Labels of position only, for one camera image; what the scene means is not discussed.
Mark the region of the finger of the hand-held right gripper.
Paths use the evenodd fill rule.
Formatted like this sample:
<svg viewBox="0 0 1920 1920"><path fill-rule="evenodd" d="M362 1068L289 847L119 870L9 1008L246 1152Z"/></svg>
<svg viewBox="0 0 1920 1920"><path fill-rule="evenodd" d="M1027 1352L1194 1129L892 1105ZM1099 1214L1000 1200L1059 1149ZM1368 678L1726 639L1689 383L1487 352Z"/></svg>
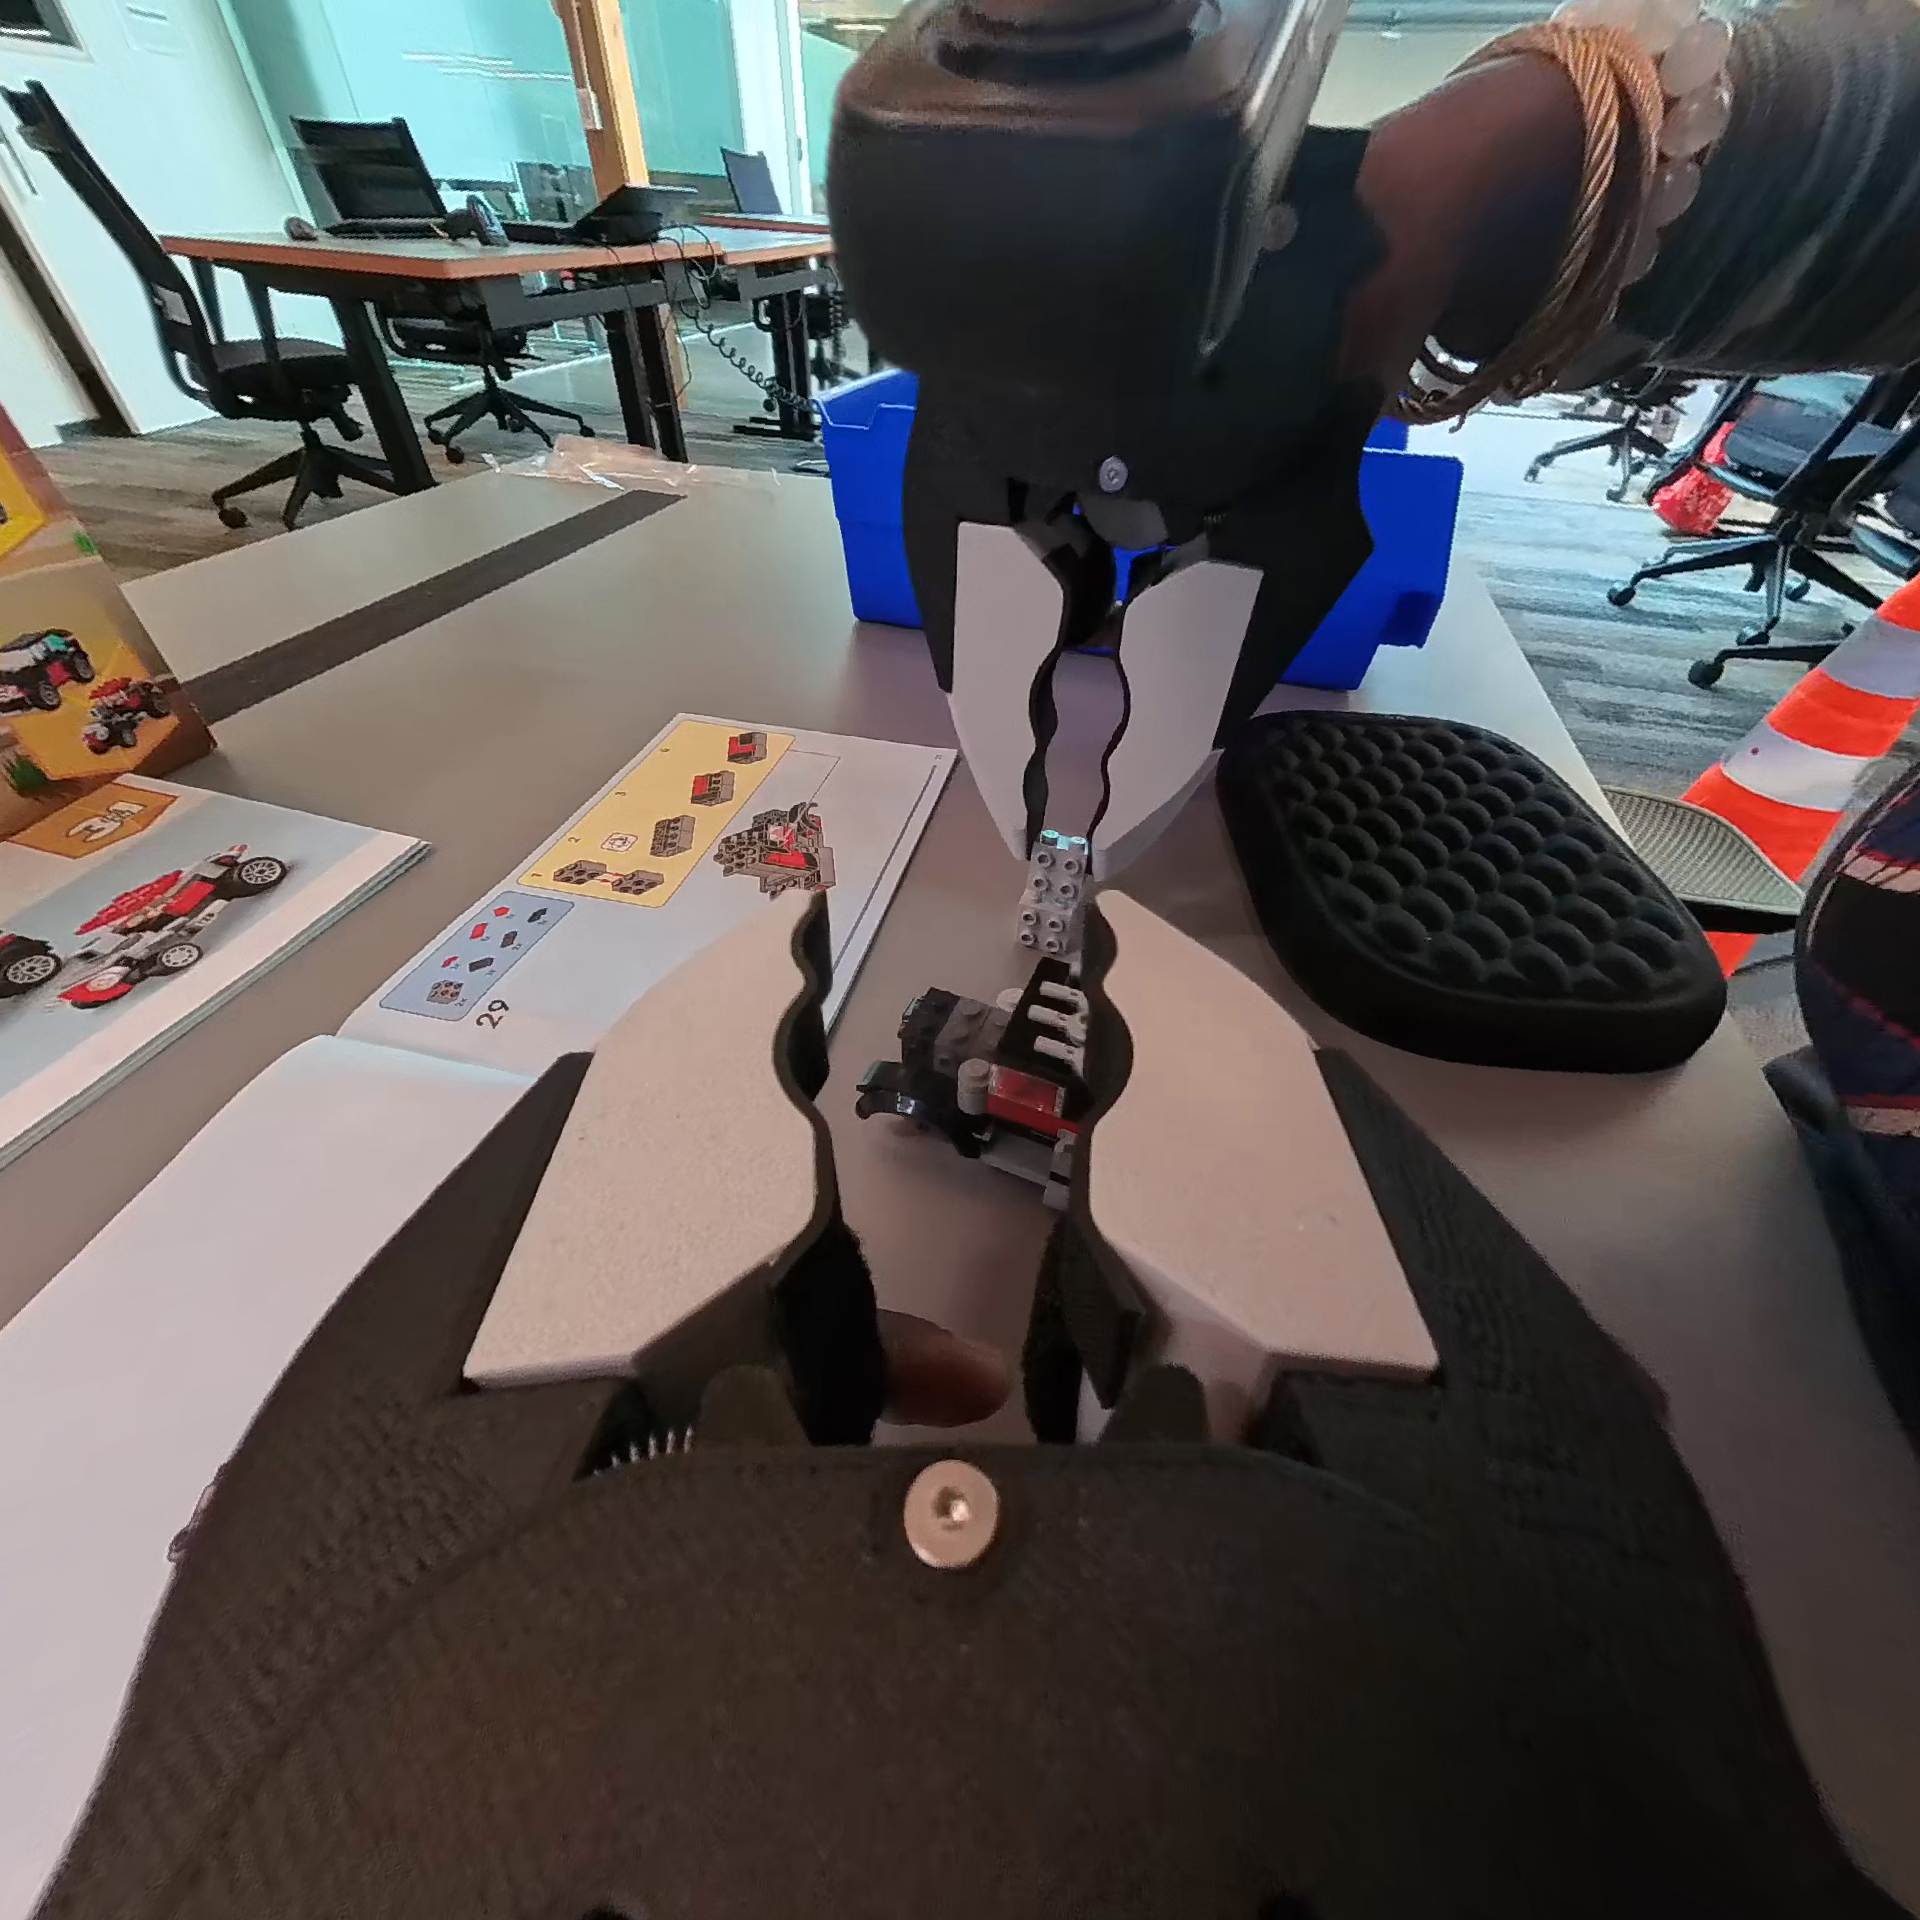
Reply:
<svg viewBox="0 0 1920 1920"><path fill-rule="evenodd" d="M1049 676L1068 585L1016 526L960 520L952 613L952 722L1000 838L1027 864L1047 818Z"/></svg>
<svg viewBox="0 0 1920 1920"><path fill-rule="evenodd" d="M1120 725L1099 759L1094 877L1116 879L1190 802L1217 751L1264 575L1199 559L1144 588L1120 620Z"/></svg>

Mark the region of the red bag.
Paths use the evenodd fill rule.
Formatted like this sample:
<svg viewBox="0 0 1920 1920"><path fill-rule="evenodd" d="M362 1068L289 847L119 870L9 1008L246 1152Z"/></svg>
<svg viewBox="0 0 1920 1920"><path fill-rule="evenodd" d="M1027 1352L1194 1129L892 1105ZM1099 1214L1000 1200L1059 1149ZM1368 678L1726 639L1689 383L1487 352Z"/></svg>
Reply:
<svg viewBox="0 0 1920 1920"><path fill-rule="evenodd" d="M1682 540L1711 536L1728 512L1736 490L1719 477L1719 457L1736 422L1722 422L1698 449L1698 460L1649 493L1658 520Z"/></svg>

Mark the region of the orange traffic cone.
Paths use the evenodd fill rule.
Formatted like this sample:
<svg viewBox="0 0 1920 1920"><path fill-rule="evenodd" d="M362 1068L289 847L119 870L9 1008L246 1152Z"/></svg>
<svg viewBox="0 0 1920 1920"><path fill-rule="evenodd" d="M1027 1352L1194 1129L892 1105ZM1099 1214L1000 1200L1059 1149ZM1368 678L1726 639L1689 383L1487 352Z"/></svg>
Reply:
<svg viewBox="0 0 1920 1920"><path fill-rule="evenodd" d="M1804 879L1916 706L1918 581L1908 581L1694 778L1686 802Z"/></svg>

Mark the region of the grey desk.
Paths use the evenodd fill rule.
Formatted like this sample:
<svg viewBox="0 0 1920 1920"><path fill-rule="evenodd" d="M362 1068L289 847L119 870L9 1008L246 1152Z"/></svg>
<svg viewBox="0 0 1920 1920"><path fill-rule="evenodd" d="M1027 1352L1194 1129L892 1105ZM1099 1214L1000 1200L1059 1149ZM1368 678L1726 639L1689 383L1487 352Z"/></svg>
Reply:
<svg viewBox="0 0 1920 1920"><path fill-rule="evenodd" d="M858 625L816 482L710 482L558 518L550 566L327 662L323 613L484 508L494 477L137 582L200 672L212 791L403 832L431 856L6 1168L6 1916L32 1916L82 1813L169 1577L167 1550L319 1290L239 1250L264 1168L208 1173L215 1250L113 1221L218 1122L505 879L675 713L948 745L920 634ZM1916 1455L1867 1361L1787 1116L1724 1024L1665 1077L1433 1062L1324 1018L1278 970L1212 786L1120 877L1351 1052L1665 1389L1754 1600L1793 1727L1856 1857L1916 1906Z"/></svg>

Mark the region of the blue plastic bin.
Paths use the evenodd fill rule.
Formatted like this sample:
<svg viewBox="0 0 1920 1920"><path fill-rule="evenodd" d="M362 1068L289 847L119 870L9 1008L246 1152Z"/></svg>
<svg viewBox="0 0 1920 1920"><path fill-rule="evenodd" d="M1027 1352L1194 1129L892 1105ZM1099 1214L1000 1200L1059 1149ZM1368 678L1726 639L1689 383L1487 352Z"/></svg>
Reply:
<svg viewBox="0 0 1920 1920"><path fill-rule="evenodd" d="M818 398L852 613L898 629L922 624L904 529L918 401L918 377L898 367ZM1375 554L1290 662L1284 686L1355 689L1383 649L1425 646L1450 592L1463 472L1459 457L1409 448L1401 422L1375 428L1361 457L1361 509Z"/></svg>

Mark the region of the black laptop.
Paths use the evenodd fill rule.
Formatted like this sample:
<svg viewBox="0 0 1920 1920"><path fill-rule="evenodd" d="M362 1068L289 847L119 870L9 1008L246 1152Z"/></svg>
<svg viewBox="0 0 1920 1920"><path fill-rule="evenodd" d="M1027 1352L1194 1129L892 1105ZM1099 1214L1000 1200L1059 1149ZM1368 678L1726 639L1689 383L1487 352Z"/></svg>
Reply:
<svg viewBox="0 0 1920 1920"><path fill-rule="evenodd" d="M697 207L702 190L681 182L625 182L592 206L568 234L603 248L649 246L663 229L679 226Z"/></svg>

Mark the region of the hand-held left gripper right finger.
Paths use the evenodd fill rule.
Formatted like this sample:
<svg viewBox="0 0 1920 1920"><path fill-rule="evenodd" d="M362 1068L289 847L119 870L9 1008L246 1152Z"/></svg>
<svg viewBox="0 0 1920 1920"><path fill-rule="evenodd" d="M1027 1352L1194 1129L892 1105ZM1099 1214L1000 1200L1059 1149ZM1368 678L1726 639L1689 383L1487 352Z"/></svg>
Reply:
<svg viewBox="0 0 1920 1920"><path fill-rule="evenodd" d="M1212 1437L1284 1376L1430 1385L1439 1348L1298 1018L1122 892L1089 912L1089 1116L1028 1317L1028 1423L1089 1442L1175 1366Z"/></svg>

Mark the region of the clear plastic bag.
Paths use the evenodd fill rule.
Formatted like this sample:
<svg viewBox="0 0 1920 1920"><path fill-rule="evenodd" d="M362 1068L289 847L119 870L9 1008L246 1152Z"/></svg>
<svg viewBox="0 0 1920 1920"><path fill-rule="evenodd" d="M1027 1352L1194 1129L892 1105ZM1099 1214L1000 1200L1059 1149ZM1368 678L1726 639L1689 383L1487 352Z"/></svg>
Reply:
<svg viewBox="0 0 1920 1920"><path fill-rule="evenodd" d="M488 465L518 477L620 493L689 495L714 488L830 488L830 472L823 461L806 461L795 470L681 463L644 445L591 436L558 436L552 445L518 460L488 454Z"/></svg>

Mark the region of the person's dark printed shirt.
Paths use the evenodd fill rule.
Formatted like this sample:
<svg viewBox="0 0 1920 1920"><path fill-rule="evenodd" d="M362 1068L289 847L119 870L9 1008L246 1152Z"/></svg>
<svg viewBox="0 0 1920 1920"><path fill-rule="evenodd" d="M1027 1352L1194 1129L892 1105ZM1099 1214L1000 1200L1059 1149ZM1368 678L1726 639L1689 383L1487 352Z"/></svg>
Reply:
<svg viewBox="0 0 1920 1920"><path fill-rule="evenodd" d="M1918 1448L1918 770L1856 818L1793 937L1809 1042L1768 1070L1830 1221L1866 1354Z"/></svg>

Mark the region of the black textured wrist pad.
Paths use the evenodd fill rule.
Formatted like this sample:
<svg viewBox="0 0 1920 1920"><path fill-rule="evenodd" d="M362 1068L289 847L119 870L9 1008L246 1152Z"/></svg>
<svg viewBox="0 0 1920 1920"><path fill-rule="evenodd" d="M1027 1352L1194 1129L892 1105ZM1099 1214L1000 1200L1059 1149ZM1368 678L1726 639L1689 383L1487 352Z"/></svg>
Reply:
<svg viewBox="0 0 1920 1920"><path fill-rule="evenodd" d="M1521 743L1410 713L1273 711L1217 802L1284 970L1351 1030L1454 1064L1667 1071L1726 1012L1674 888Z"/></svg>

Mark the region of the toy set cardboard box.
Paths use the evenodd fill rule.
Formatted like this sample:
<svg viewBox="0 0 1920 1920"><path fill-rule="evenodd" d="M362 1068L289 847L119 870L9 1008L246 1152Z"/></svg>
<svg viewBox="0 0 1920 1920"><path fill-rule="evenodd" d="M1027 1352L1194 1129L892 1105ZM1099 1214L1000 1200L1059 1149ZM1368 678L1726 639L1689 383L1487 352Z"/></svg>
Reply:
<svg viewBox="0 0 1920 1920"><path fill-rule="evenodd" d="M100 548L2 418L2 838L123 776L208 756L212 734Z"/></svg>

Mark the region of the person's left hand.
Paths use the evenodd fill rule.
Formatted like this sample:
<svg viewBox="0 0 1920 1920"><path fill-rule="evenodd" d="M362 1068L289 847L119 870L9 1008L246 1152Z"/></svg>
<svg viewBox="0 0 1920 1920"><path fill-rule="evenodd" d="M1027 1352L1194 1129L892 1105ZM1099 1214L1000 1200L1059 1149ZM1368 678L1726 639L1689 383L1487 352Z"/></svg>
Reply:
<svg viewBox="0 0 1920 1920"><path fill-rule="evenodd" d="M883 1418L936 1430L987 1422L1014 1394L1014 1368L990 1344L912 1312L879 1312Z"/></svg>

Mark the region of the wooden pillar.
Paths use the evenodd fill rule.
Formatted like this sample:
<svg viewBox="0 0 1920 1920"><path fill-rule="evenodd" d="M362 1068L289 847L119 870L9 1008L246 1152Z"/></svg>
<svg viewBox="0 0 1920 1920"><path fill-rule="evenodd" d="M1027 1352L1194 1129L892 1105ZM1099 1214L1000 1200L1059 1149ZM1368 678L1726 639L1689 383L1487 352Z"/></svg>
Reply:
<svg viewBox="0 0 1920 1920"><path fill-rule="evenodd" d="M571 44L583 87L592 96L592 112L583 112L583 130L595 188L609 196L622 185L647 185L652 174L622 5L577 2L571 15Z"/></svg>

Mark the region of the toy brick truck model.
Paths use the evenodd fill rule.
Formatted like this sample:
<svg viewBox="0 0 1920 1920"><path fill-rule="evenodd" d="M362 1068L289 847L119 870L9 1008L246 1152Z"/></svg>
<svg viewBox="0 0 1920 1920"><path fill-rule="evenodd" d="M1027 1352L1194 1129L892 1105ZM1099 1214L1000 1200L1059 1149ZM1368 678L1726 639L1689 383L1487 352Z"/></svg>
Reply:
<svg viewBox="0 0 1920 1920"><path fill-rule="evenodd" d="M1049 1208L1065 1210L1094 1108L1080 981L1074 961L1047 954L1022 988L993 1001L948 990L914 997L894 1060L859 1077L855 1116L938 1136L960 1158L1033 1184Z"/></svg>

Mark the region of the open instruction booklet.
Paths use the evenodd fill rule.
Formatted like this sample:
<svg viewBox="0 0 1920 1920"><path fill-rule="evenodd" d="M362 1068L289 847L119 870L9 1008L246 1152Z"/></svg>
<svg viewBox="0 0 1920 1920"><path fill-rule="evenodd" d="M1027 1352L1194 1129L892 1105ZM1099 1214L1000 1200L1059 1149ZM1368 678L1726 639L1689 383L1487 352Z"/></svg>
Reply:
<svg viewBox="0 0 1920 1920"><path fill-rule="evenodd" d="M858 968L952 750L679 713L346 1024L225 1105L6 1330L2 1866L30 1916L171 1548L300 1341L539 1070L774 908Z"/></svg>

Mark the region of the row of black office chairs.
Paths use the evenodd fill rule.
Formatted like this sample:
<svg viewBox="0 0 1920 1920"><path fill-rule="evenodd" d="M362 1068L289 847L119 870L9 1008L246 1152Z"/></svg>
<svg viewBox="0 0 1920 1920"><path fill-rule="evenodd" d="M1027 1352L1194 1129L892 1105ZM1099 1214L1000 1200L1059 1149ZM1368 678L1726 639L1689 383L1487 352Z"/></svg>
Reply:
<svg viewBox="0 0 1920 1920"><path fill-rule="evenodd" d="M1732 420L1719 477L1736 490L1714 534L1667 533L1665 551L1610 585L1612 608L1644 588L1681 577L1743 573L1759 616L1732 642L1689 662L1687 680L1712 689L1744 660L1814 666L1882 605L1882 592L1850 562L1916 573L1916 367L1898 374L1736 377L1712 389L1689 418L1707 377L1689 370L1618 374L1592 390L1571 420L1583 432L1539 449L1522 470L1536 487L1560 463L1599 454L1604 501L1649 504L1649 493L1698 460L1712 432Z"/></svg>

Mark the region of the closed instruction booklet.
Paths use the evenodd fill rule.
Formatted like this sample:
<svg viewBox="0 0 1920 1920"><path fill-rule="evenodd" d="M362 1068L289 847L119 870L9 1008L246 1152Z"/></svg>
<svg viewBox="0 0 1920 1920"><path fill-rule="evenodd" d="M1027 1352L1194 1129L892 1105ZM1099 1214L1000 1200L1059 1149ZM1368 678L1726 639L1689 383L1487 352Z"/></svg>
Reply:
<svg viewBox="0 0 1920 1920"><path fill-rule="evenodd" d="M2 1162L409 870L427 845L119 775L2 845Z"/></svg>

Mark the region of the grey mesh chair seat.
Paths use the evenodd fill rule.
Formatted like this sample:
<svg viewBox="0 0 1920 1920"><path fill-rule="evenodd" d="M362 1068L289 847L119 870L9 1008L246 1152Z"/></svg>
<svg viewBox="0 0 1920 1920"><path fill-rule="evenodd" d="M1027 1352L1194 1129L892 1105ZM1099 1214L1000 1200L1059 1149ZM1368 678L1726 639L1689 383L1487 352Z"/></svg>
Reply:
<svg viewBox="0 0 1920 1920"><path fill-rule="evenodd" d="M1707 932L1791 930L1804 888L1738 824L1632 786L1600 791L1623 838Z"/></svg>

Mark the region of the black office chair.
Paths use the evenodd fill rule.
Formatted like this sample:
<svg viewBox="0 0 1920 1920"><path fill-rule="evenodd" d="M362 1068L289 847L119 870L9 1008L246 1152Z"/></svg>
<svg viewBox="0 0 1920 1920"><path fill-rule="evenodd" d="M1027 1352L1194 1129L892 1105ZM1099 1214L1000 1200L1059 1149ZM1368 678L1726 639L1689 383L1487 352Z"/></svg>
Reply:
<svg viewBox="0 0 1920 1920"><path fill-rule="evenodd" d="M256 282L247 287L256 336L227 340L211 320L211 293L187 282L176 257L108 181L47 87L8 87L6 100L27 146L52 165L134 270L161 358L182 394L234 422L290 425L300 434L298 449L212 488L211 502L223 526L246 528L250 517L239 497L279 479L290 482L279 509L286 529L298 528L311 497L342 497L346 482L399 495L400 479L384 461L323 439L320 422L331 422L347 440L362 436L347 413L355 372L346 346L281 336L273 317L273 293Z"/></svg>
<svg viewBox="0 0 1920 1920"><path fill-rule="evenodd" d="M305 160L320 181L334 220L334 237L452 237L484 248L507 242L547 245L570 237L568 226L518 224L504 220L490 192L473 188L467 200L451 206L425 167L407 120L346 124L298 117L295 130ZM587 420L550 399L522 398L513 374L529 354L529 328L500 328L473 311L452 317L393 308L380 320L382 340L395 354L435 367L479 372L483 385L423 418L427 439L444 448L451 463L465 461L463 436L483 420L513 434L536 434L550 448L553 434L545 416L592 434Z"/></svg>

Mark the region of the person's right forearm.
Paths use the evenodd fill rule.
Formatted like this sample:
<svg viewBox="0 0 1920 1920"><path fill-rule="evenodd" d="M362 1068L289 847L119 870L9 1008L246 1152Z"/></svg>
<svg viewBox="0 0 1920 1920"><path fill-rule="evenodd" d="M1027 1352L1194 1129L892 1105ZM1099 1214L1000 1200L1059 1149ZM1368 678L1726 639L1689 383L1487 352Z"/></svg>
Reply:
<svg viewBox="0 0 1920 1920"><path fill-rule="evenodd" d="M1730 82L1730 124L1618 332L1711 377L1913 366L1916 5L1743 8Z"/></svg>

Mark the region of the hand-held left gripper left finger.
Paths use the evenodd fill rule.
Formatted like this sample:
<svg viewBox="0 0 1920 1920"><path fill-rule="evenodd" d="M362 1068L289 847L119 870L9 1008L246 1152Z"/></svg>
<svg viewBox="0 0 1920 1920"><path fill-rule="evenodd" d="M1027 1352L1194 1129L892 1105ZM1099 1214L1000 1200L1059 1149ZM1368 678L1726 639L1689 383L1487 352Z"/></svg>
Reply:
<svg viewBox="0 0 1920 1920"><path fill-rule="evenodd" d="M806 1437L865 1446L884 1404L873 1278L833 1136L823 896L783 896L675 966L592 1052L465 1361L475 1386L638 1385L690 1426L767 1364Z"/></svg>

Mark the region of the wooden top office desk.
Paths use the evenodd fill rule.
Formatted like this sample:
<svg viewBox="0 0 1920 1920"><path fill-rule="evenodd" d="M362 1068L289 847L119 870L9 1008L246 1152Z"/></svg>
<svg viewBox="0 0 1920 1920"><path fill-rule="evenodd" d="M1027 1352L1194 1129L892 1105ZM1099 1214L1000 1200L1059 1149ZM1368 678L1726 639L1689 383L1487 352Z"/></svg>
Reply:
<svg viewBox="0 0 1920 1920"><path fill-rule="evenodd" d="M775 311L775 344L803 349L810 293L835 287L825 229L721 224L666 231L644 246L483 246L451 237L162 234L169 256L239 272L247 287L319 296L331 305L347 361L392 477L404 495L438 485L417 422L395 385L376 316L407 302L479 316L504 328L602 317L620 418L632 444L687 461L681 405L666 342L690 305L692 270L735 276L745 304Z"/></svg>

